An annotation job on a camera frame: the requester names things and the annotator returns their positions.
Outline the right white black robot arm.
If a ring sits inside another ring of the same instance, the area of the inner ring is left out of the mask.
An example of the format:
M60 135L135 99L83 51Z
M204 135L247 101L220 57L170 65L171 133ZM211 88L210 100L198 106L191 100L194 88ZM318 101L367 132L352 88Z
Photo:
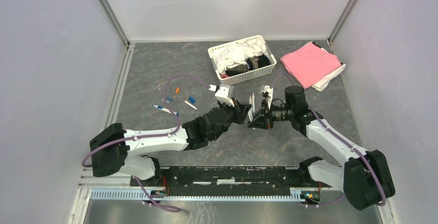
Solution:
M298 179L305 187L317 182L327 184L343 193L357 210L372 205L384 206L396 189L385 155L369 151L336 131L318 112L309 107L304 89L285 88L285 102L274 105L273 87L264 86L264 100L248 127L270 130L275 122L289 121L303 136L314 141L337 162L333 165L320 157L300 163Z

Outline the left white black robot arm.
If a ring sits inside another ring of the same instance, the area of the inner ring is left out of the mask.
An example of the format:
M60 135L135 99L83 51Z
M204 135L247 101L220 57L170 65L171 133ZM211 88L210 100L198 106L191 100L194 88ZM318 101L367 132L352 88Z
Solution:
M197 150L217 140L231 124L242 124L251 104L233 100L234 106L219 103L201 117L167 130L135 131L113 123L89 143L92 174L96 178L123 173L144 180L149 186L162 181L157 158L159 151Z

